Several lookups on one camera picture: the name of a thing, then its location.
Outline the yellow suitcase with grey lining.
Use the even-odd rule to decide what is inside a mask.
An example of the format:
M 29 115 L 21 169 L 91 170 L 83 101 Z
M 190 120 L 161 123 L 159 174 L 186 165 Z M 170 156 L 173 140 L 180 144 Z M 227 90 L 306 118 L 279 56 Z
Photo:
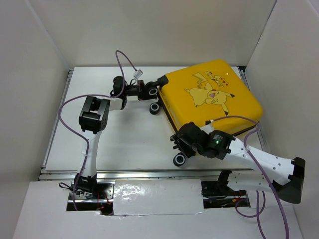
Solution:
M 202 127 L 214 120 L 214 129 L 238 138 L 255 127 L 253 117 L 261 113 L 260 103 L 224 60 L 173 71 L 148 83 L 158 90 L 150 92 L 151 99 L 159 100 L 151 113 L 162 107 L 174 134 L 187 123 Z

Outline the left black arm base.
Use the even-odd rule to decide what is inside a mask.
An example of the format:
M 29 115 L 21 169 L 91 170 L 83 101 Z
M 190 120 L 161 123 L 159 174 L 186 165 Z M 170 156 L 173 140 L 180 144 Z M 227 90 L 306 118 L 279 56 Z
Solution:
M 75 197 L 73 197 L 71 186 L 63 182 L 59 183 L 60 188 L 69 191 L 66 211 L 76 211 L 73 204 L 73 202 L 75 202 L 78 211 L 98 211 L 104 216 L 112 216 L 114 214 L 113 201 L 115 184 L 98 184 L 97 191 L 94 193 L 77 190 Z

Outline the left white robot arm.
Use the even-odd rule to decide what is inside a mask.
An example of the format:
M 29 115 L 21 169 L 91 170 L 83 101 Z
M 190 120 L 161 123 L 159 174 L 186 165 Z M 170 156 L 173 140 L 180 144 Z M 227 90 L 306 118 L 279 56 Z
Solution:
M 110 96 L 119 98 L 120 102 L 114 105 L 114 110 L 124 109 L 128 96 L 136 96 L 138 100 L 151 99 L 151 91 L 156 94 L 158 90 L 149 83 L 144 83 L 143 80 L 128 84 L 122 76 L 115 77 Z M 102 131 L 107 126 L 109 111 L 112 110 L 111 105 L 110 99 L 88 96 L 79 116 L 79 124 L 85 142 L 82 149 L 82 165 L 74 178 L 73 187 L 76 194 L 81 192 L 88 199 L 92 199 L 98 194 L 97 150 Z

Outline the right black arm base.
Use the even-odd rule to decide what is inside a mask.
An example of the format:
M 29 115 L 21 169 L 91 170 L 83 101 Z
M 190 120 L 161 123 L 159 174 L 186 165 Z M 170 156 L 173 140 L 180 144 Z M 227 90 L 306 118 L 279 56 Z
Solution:
M 249 199 L 245 190 L 234 191 L 226 186 L 232 171 L 223 170 L 217 180 L 201 181 L 201 194 L 205 209 L 249 207 Z

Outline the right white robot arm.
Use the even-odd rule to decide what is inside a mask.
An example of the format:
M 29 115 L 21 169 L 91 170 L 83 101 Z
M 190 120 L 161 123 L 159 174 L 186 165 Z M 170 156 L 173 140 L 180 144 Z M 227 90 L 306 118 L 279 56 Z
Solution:
M 217 189 L 222 195 L 241 190 L 274 192 L 279 199 L 299 204 L 305 178 L 306 162 L 300 157 L 287 159 L 251 147 L 237 137 L 216 130 L 211 124 L 203 127 L 193 122 L 183 125 L 170 137 L 179 153 L 174 157 L 176 166 L 199 154 L 225 162 L 243 165 L 242 172 L 223 170 Z

